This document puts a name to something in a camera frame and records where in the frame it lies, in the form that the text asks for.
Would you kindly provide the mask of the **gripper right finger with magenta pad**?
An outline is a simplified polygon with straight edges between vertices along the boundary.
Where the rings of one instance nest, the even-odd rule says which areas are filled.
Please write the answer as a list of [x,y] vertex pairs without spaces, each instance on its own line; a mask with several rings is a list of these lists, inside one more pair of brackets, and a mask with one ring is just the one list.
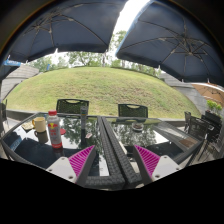
[[133,155],[139,167],[144,185],[181,170],[181,167],[168,155],[158,156],[152,151],[138,145],[134,146]]

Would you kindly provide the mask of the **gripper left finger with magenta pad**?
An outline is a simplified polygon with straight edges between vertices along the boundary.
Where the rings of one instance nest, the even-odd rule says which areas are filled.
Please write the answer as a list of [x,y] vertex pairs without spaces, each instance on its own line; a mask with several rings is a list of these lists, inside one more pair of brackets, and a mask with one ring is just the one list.
[[47,168],[47,171],[84,187],[95,156],[95,146],[92,145],[69,158],[60,157]]

